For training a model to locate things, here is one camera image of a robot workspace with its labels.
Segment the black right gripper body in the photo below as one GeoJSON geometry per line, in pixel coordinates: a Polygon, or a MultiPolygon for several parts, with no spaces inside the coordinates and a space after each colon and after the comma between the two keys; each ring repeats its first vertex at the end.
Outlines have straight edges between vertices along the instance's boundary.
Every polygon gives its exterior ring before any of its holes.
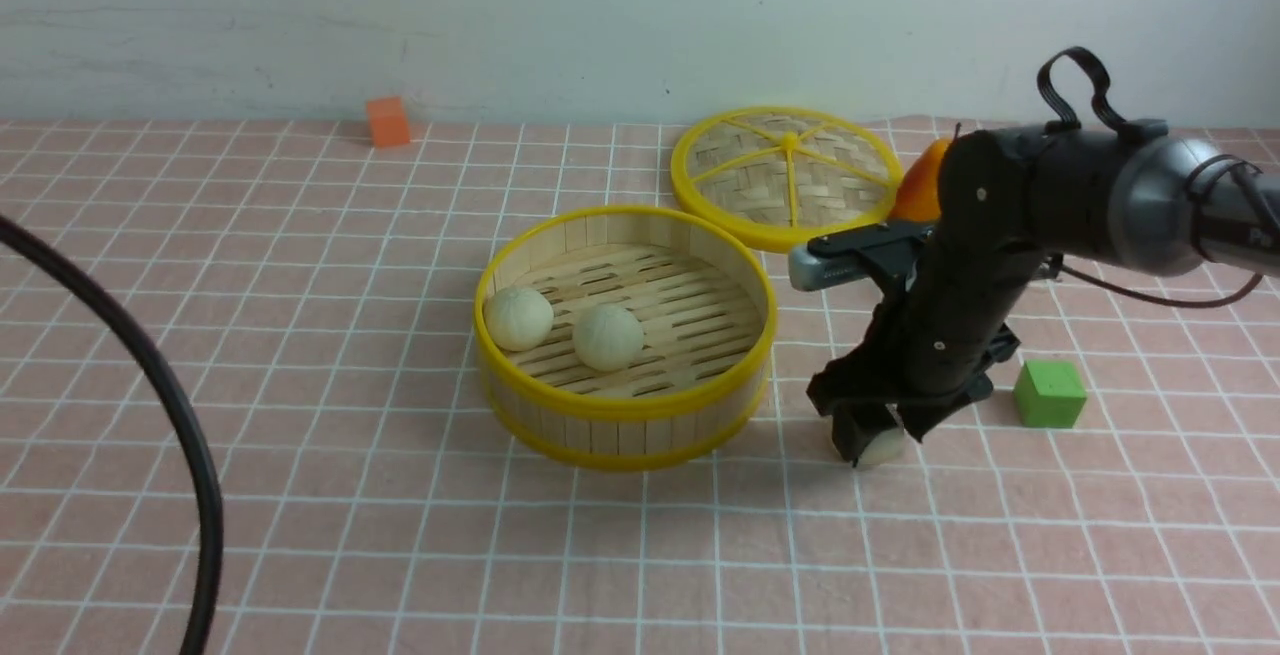
{"type": "Polygon", "coordinates": [[[941,216],[914,272],[882,292],[861,342],[806,388],[822,417],[831,422],[835,406],[891,406],[906,435],[922,440],[991,395],[988,368],[1018,345],[1006,319],[1047,258],[1027,203],[1037,160],[1060,139],[974,130],[954,141],[940,171],[941,216]]]}

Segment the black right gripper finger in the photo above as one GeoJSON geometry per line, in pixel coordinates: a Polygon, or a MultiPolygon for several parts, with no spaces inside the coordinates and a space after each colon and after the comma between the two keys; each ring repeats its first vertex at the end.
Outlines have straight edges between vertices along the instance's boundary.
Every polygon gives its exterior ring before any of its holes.
{"type": "Polygon", "coordinates": [[[852,464],[855,458],[855,438],[874,435],[884,430],[901,429],[891,406],[879,403],[859,403],[835,406],[829,412],[831,441],[841,458],[852,464]]]}

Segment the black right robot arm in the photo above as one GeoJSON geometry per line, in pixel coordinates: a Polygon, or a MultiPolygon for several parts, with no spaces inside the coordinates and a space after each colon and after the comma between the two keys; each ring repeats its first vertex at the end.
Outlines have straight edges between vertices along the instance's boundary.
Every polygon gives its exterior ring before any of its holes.
{"type": "Polygon", "coordinates": [[[993,391],[1018,336],[1007,317],[1032,281],[1075,257],[1158,278],[1202,264],[1277,275],[1277,177],[1139,122],[1133,139],[1062,125],[973,130],[938,178],[933,223],[819,235],[788,255],[796,290],[870,280],[861,342],[806,395],[855,467],[874,467],[993,391]]]}

